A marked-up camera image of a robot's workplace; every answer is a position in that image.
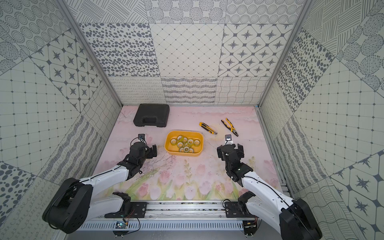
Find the white ventilation grille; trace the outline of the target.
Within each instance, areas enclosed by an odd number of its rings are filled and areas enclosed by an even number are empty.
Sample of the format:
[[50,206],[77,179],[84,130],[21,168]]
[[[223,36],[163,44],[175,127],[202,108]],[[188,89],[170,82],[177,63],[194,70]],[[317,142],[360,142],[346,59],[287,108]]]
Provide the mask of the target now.
[[242,229],[243,222],[238,220],[134,220],[127,225],[123,221],[89,221],[79,228],[80,231],[235,231]]

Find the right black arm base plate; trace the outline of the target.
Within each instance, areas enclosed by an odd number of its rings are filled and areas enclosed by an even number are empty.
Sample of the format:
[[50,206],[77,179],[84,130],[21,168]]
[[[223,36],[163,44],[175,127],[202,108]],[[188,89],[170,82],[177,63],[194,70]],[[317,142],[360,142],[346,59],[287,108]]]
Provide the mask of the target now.
[[226,212],[226,218],[252,218],[256,216],[249,213],[244,204],[239,202],[223,202],[223,207]]

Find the yellow black utility knife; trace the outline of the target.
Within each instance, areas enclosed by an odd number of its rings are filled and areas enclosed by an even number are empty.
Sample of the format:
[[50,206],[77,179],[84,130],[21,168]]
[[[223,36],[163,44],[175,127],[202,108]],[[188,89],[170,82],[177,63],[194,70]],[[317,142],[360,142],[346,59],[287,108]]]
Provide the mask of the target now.
[[203,122],[200,122],[199,126],[202,127],[204,130],[206,130],[207,132],[209,132],[210,134],[213,134],[213,135],[217,135],[218,134],[210,126],[208,126],[207,124],[205,124]]

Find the yellow black pliers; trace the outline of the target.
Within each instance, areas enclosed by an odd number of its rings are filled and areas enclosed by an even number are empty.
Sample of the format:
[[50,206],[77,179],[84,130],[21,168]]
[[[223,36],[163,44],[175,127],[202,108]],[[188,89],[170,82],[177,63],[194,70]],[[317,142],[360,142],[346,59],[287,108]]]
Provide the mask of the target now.
[[236,137],[239,136],[237,130],[236,130],[235,127],[234,127],[234,125],[231,123],[231,121],[230,121],[228,118],[226,118],[225,121],[224,121],[224,120],[221,120],[221,122],[222,122],[222,123],[224,124],[224,126],[225,126],[228,130],[230,130]]

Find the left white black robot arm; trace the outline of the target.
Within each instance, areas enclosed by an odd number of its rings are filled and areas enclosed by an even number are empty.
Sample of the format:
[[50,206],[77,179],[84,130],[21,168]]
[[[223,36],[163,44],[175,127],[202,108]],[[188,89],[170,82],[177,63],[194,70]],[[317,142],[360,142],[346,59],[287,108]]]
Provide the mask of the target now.
[[131,197],[122,192],[98,198],[104,190],[130,180],[140,173],[147,159],[157,156],[157,146],[135,142],[130,152],[111,169],[83,179],[65,180],[43,212],[42,219],[52,229],[71,234],[84,222],[105,216],[122,218],[132,216]]

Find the aluminium mounting rail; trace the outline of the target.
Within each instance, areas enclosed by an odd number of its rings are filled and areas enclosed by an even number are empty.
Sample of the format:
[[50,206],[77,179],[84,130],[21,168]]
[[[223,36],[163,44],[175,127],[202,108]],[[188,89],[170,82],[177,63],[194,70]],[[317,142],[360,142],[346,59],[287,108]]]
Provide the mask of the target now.
[[[109,213],[115,213],[121,209],[123,203],[131,202],[130,199],[122,199],[119,196],[112,196],[111,198],[99,199],[99,201],[90,202],[90,201],[76,201],[69,200],[67,203],[59,203],[57,206],[53,206],[50,213],[46,214],[46,218],[56,224],[62,225],[82,225],[83,222],[86,222],[90,219],[96,218],[98,216],[104,216]],[[262,211],[261,205],[257,205],[256,210],[251,209],[251,202],[244,204],[246,209],[250,214],[254,216],[261,217]],[[181,203],[181,204],[165,204],[165,205],[156,205],[155,207],[148,207],[147,211],[155,212],[170,212],[171,214],[179,215],[198,215],[203,212],[208,212],[208,214],[213,214],[217,211],[225,212],[225,209],[222,204],[190,204],[190,203]]]

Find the black plastic tool case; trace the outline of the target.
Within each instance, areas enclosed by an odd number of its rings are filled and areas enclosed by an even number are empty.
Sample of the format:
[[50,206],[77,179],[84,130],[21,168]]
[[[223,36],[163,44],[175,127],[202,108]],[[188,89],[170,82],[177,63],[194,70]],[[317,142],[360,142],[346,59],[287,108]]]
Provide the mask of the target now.
[[167,104],[140,104],[133,122],[136,127],[156,126],[165,128],[169,113],[170,106]]

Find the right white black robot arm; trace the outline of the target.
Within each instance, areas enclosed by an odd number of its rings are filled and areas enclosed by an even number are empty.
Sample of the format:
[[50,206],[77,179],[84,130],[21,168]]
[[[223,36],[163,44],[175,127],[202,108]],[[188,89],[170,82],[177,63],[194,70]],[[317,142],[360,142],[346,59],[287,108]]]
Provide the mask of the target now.
[[241,214],[258,217],[283,240],[320,240],[323,233],[309,205],[303,199],[292,199],[275,190],[247,164],[242,145],[217,147],[218,157],[225,162],[231,180],[247,190],[238,198]]

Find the yellow plastic storage box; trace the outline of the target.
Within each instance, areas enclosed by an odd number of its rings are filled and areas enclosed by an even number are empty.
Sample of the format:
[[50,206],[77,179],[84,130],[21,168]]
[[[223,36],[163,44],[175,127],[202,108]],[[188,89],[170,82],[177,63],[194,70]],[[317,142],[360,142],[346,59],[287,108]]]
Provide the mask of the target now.
[[[180,153],[179,152],[180,148],[178,148],[177,144],[172,146],[171,143],[170,143],[170,140],[172,138],[176,138],[177,139],[177,137],[179,135],[183,135],[184,137],[186,137],[188,139],[193,139],[193,140],[198,139],[198,140],[201,141],[201,145],[198,146],[198,147],[195,147],[194,144],[193,145],[188,145],[188,143],[186,142],[186,143],[184,143],[184,147],[188,146],[189,148],[194,149],[194,153],[189,153],[189,152]],[[168,133],[167,138],[166,138],[166,142],[165,142],[165,149],[166,149],[166,151],[169,154],[176,155],[176,156],[197,157],[197,156],[199,156],[202,153],[203,148],[204,148],[204,137],[203,137],[203,135],[201,133],[199,133],[199,132],[193,132],[193,131],[171,131],[171,132]]]

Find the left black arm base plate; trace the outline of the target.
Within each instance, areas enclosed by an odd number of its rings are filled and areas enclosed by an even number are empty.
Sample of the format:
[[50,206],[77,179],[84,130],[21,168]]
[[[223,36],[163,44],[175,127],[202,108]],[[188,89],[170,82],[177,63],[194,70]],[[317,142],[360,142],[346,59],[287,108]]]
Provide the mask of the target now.
[[104,215],[106,219],[113,218],[144,218],[147,210],[147,202],[129,202],[123,203],[121,209],[115,213]]

